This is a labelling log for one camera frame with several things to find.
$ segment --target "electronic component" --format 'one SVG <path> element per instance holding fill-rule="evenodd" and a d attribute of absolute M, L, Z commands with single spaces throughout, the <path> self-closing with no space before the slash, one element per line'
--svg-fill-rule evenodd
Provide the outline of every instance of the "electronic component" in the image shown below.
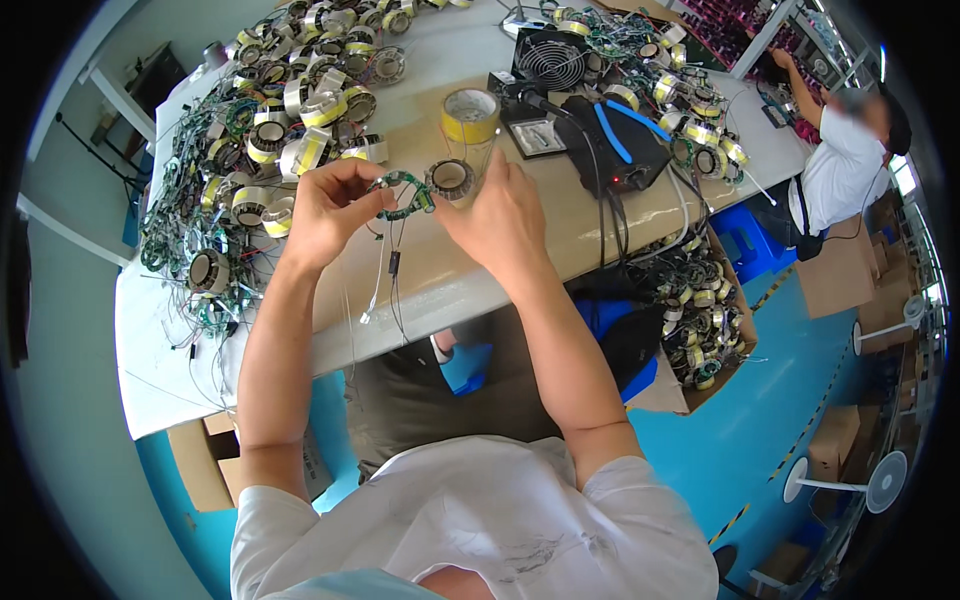
<path fill-rule="evenodd" d="M 558 118 L 554 121 L 560 138 L 567 147 L 567 154 L 580 173 L 580 183 L 594 198 L 600 199 L 610 189 L 616 193 L 630 190 L 644 190 L 660 175 L 670 161 L 670 154 L 659 144 L 650 129 L 626 114 L 609 108 L 604 110 L 610 129 L 620 141 L 623 149 L 633 160 L 625 161 L 605 135 L 593 104 L 582 96 L 570 96 L 563 104 L 583 127 L 581 130 L 570 119 Z M 593 156 L 585 140 L 585 134 L 592 141 L 596 153 L 596 173 Z M 602 189 L 596 189 L 599 175 Z"/>

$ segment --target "blue floor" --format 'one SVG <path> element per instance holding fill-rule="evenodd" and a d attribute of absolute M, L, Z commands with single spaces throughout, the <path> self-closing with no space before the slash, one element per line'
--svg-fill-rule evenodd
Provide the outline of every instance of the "blue floor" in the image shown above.
<path fill-rule="evenodd" d="M 748 302 L 759 300 L 776 278 L 766 274 L 747 283 Z M 642 410 L 629 413 L 647 458 L 660 478 L 689 503 L 707 539 L 729 525 L 711 548 L 737 546 L 730 579 L 741 586 L 748 584 L 750 568 L 810 520 L 809 492 L 802 492 L 789 505 L 781 499 L 788 468 L 804 455 L 810 434 L 801 440 L 787 468 L 773 481 L 768 479 L 804 431 L 835 372 L 828 403 L 853 403 L 860 396 L 864 386 L 860 359 L 847 350 L 840 360 L 854 318 L 855 312 L 847 311 L 810 321 L 800 282 L 793 275 L 756 313 L 759 343 L 752 361 L 699 410 L 689 417 Z M 311 423 L 335 478 L 314 503 L 320 511 L 356 487 L 342 391 L 343 377 L 338 373 L 313 384 Z M 227 600 L 236 511 L 200 514 L 193 509 L 164 433 L 148 436 L 136 447 L 157 505 L 184 556 L 210 594 Z"/>

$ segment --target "window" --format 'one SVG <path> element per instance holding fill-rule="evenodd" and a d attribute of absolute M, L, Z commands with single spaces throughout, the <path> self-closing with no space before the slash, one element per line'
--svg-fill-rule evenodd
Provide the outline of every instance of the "window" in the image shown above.
<path fill-rule="evenodd" d="M 910 165 L 906 163 L 906 156 L 891 158 L 890 172 L 894 174 L 894 181 L 897 183 L 900 195 L 906 199 L 906 195 L 917 187 L 917 181 L 913 179 L 913 171 L 910 170 Z"/>

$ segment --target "white electric fan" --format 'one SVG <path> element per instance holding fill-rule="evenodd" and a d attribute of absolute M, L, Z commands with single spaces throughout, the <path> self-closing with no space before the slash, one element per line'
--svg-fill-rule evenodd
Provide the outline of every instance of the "white electric fan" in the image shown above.
<path fill-rule="evenodd" d="M 914 329 L 919 329 L 920 321 L 922 321 L 924 318 L 925 310 L 926 300 L 920 296 L 913 296 L 906 302 L 906 304 L 903 305 L 903 323 L 899 325 L 894 325 L 892 327 L 887 327 L 885 329 L 881 329 L 880 331 L 874 331 L 873 333 L 864 335 L 862 329 L 860 328 L 860 321 L 857 321 L 853 324 L 853 353 L 857 356 L 860 355 L 860 350 L 863 348 L 863 340 L 869 340 L 870 338 L 875 338 L 878 335 L 890 333 L 891 331 L 903 329 L 904 327 L 913 327 Z"/>
<path fill-rule="evenodd" d="M 862 492 L 867 494 L 867 510 L 879 514 L 890 508 L 894 503 L 903 483 L 906 481 L 906 455 L 894 450 L 883 457 L 883 460 L 874 469 L 867 485 L 843 483 L 836 481 L 816 481 L 806 479 L 806 458 L 793 464 L 790 474 L 783 486 L 783 501 L 793 502 L 804 486 L 825 488 L 827 490 L 842 490 L 845 492 Z"/>

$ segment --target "white wire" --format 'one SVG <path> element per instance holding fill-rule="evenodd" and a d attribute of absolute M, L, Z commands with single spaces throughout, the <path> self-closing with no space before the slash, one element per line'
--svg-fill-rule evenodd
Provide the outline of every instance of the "white wire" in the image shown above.
<path fill-rule="evenodd" d="M 637 258 L 634 258 L 633 260 L 631 260 L 631 262 L 641 262 L 644 260 L 648 260 L 656 256 L 657 254 L 660 254 L 661 252 L 666 252 L 670 250 L 677 244 L 680 244 L 681 242 L 683 242 L 684 238 L 686 237 L 686 232 L 690 228 L 690 212 L 686 209 L 686 199 L 684 198 L 684 192 L 681 191 L 680 189 L 680 184 L 677 182 L 677 177 L 673 174 L 673 169 L 668 168 L 667 175 L 670 176 L 670 181 L 673 182 L 673 189 L 677 190 L 677 198 L 680 199 L 680 208 L 684 210 L 684 230 L 680 232 L 680 235 L 677 236 L 677 239 L 670 242 L 663 248 L 660 248 L 659 250 L 654 250 L 653 252 L 650 252 L 649 254 L 644 254 L 643 256 L 638 256 Z"/>
<path fill-rule="evenodd" d="M 754 185 L 756 186 L 756 188 L 757 188 L 758 190 L 760 190 L 760 193 L 767 197 L 767 200 L 770 201 L 770 204 L 773 205 L 773 206 L 776 206 L 776 205 L 777 205 L 777 201 L 774 200 L 773 198 L 771 198 L 771 197 L 770 197 L 770 194 L 767 193 L 767 190 L 763 189 L 763 187 L 762 187 L 759 183 L 756 182 L 756 180 L 754 179 L 754 176 L 750 174 L 750 171 L 747 171 L 746 169 L 742 169 L 742 170 L 743 170 L 743 172 L 746 174 L 746 176 L 750 178 L 750 181 L 752 181 L 752 182 L 754 183 Z"/>
<path fill-rule="evenodd" d="M 380 260 L 376 263 L 376 285 L 373 287 L 373 297 L 370 298 L 370 305 L 367 306 L 367 310 L 364 311 L 364 314 L 360 316 L 360 323 L 367 324 L 370 322 L 370 314 L 373 312 L 373 307 L 376 305 L 376 295 L 380 292 L 380 274 L 383 273 L 383 251 L 386 248 L 386 244 L 382 241 L 380 242 Z"/>

